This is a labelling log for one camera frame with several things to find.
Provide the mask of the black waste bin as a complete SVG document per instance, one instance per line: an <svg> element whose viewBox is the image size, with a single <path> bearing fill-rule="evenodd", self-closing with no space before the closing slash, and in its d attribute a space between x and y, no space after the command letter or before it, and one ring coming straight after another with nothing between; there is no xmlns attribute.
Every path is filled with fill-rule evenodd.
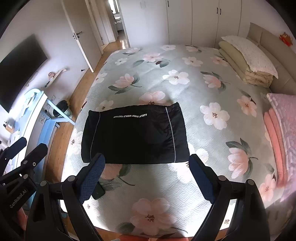
<svg viewBox="0 0 296 241"><path fill-rule="evenodd" d="M67 115L68 117L71 117L72 116L72 111L69 107L69 104L66 100L62 100L60 101L56 107L58 109L60 109L60 111L62 111L65 115ZM62 115L60 113L58 113L55 109L53 110L53 116L55 118L62 118Z"/></svg>

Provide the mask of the light blue desk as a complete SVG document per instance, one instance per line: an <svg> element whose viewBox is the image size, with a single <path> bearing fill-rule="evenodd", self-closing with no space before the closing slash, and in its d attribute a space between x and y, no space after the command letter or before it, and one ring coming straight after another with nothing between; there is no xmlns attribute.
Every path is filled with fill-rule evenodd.
<svg viewBox="0 0 296 241"><path fill-rule="evenodd" d="M21 137L27 140L27 145L9 161L10 170L19 167L25 156L37 145L45 144L49 147L51 136L59 123L75 124L71 116L58 108L44 91L36 88L18 98L12 112L15 125L9 146Z"/></svg>

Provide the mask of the black wall television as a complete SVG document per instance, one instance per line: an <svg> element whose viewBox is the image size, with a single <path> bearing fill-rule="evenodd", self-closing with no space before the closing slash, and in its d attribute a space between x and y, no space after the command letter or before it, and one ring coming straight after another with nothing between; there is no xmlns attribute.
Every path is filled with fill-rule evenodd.
<svg viewBox="0 0 296 241"><path fill-rule="evenodd" d="M22 88L47 61L34 34L18 44L1 61L1 106L9 112Z"/></svg>

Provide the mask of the folded pink blanket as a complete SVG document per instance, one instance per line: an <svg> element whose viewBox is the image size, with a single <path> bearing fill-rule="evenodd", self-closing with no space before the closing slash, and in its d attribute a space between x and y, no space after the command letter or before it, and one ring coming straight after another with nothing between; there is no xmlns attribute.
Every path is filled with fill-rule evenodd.
<svg viewBox="0 0 296 241"><path fill-rule="evenodd" d="M277 169L277 186L283 187L287 183L287 166L285 160L285 149L280 130L280 123L273 108L270 108L263 115L263 120L270 137L274 152Z"/></svg>

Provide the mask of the red wall decoration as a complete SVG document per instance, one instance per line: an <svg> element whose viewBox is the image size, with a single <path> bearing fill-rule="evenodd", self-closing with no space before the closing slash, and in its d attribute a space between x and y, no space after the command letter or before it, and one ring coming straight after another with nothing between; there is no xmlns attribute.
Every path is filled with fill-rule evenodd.
<svg viewBox="0 0 296 241"><path fill-rule="evenodd" d="M293 45L292 38L290 35L288 35L286 32L279 35L279 39L286 44L288 47L291 47Z"/></svg>

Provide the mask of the black jacket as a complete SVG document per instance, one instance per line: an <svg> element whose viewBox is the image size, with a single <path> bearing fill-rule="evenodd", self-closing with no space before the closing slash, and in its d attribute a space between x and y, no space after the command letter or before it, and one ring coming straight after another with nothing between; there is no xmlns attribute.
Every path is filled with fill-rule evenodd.
<svg viewBox="0 0 296 241"><path fill-rule="evenodd" d="M169 164L188 161L185 121L178 103L132 105L89 111L81 142L82 161L103 154L107 164Z"/></svg>

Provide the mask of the white lace pillow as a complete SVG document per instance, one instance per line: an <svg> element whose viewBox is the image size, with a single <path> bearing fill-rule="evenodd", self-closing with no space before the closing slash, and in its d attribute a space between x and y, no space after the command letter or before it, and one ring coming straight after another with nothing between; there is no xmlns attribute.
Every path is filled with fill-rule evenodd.
<svg viewBox="0 0 296 241"><path fill-rule="evenodd" d="M271 60L253 42L234 35L221 38L242 54L251 71L265 72L278 79L278 72Z"/></svg>

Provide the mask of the floral green bedspread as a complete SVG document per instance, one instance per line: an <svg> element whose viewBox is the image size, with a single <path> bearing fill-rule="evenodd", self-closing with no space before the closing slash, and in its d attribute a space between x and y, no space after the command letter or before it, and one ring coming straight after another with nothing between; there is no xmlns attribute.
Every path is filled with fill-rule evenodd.
<svg viewBox="0 0 296 241"><path fill-rule="evenodd" d="M197 155L217 175L252 179L264 206L285 198L272 148L270 89L247 84L217 49L186 45L113 52L75 122L62 177L105 156L83 203L94 226L128 235L191 237L210 209L189 169Z"/></svg>

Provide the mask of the folded beige quilt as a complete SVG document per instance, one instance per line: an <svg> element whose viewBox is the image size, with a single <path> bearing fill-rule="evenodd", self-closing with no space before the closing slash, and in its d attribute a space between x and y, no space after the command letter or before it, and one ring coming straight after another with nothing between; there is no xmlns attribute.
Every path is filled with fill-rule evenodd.
<svg viewBox="0 0 296 241"><path fill-rule="evenodd" d="M219 53L236 71L243 82L265 88L270 87L273 81L271 74L262 71L252 71L243 55L230 43L221 41L219 46Z"/></svg>

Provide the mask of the beige upholstered headboard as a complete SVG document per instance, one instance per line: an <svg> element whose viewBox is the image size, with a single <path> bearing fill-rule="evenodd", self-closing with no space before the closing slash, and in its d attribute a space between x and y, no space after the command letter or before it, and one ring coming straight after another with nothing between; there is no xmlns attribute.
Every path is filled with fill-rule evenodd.
<svg viewBox="0 0 296 241"><path fill-rule="evenodd" d="M278 37L254 23L250 24L247 39L266 54L278 72L278 78L273 79L270 90L274 93L295 95L295 52Z"/></svg>

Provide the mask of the white wardrobe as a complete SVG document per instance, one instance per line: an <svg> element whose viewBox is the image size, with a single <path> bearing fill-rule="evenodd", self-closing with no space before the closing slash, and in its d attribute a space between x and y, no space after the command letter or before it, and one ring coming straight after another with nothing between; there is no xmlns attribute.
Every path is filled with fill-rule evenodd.
<svg viewBox="0 0 296 241"><path fill-rule="evenodd" d="M242 1L119 1L131 47L188 44L216 47L239 33Z"/></svg>

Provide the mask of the white bedroom door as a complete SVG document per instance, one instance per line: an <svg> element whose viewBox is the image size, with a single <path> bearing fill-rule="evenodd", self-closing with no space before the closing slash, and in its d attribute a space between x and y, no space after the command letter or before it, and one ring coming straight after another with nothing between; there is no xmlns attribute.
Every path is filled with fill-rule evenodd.
<svg viewBox="0 0 296 241"><path fill-rule="evenodd" d="M101 52L92 30L86 1L62 0L61 4L72 37L76 41L90 71L94 72L101 58Z"/></svg>

